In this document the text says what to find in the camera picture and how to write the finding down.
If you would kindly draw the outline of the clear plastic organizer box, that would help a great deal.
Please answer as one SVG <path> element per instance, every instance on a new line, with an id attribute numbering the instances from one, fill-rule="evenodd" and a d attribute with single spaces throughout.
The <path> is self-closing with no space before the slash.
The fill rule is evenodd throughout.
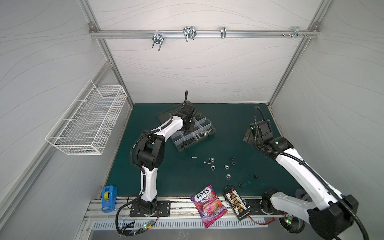
<path id="1" fill-rule="evenodd" d="M 172 140 L 181 153 L 216 133 L 212 122 L 187 101 L 157 115 L 161 125 L 148 139 L 158 149 Z"/>

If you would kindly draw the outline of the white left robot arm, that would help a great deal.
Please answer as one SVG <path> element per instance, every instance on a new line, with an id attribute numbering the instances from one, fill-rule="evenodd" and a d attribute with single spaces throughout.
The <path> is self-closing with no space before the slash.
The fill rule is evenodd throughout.
<path id="1" fill-rule="evenodd" d="M 195 107 L 185 100 L 159 127 L 144 130 L 130 151 L 131 163 L 141 172 L 138 206 L 145 214 L 153 214 L 157 206 L 157 175 L 164 160 L 166 141 L 177 131 L 193 130 L 194 114 Z"/>

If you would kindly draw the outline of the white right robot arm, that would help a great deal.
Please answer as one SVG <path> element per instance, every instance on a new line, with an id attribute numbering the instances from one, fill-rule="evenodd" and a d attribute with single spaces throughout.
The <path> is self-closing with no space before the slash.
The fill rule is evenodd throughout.
<path id="1" fill-rule="evenodd" d="M 303 197 L 291 197 L 278 190 L 262 195 L 261 208 L 267 213 L 284 212 L 313 228 L 324 240 L 338 236 L 356 224 L 363 239 L 369 234 L 357 216 L 359 202 L 352 195 L 344 195 L 322 178 L 284 137 L 275 138 L 266 120 L 250 125 L 255 148 L 271 157 L 303 187 Z"/>

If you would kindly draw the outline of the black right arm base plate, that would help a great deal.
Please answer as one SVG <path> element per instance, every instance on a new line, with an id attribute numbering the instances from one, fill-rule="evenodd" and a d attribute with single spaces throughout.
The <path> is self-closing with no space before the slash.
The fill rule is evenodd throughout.
<path id="1" fill-rule="evenodd" d="M 269 201 L 263 199 L 245 199 L 246 206 L 250 209 L 250 215 L 256 216 L 284 216 L 283 212 L 276 210 Z"/>

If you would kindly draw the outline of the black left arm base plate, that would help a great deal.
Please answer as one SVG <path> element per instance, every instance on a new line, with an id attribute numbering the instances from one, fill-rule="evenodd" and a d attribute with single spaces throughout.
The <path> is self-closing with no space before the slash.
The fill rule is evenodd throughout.
<path id="1" fill-rule="evenodd" d="M 146 202 L 140 200 L 139 202 L 132 203 L 130 217 L 169 217 L 171 211 L 170 201 Z"/>

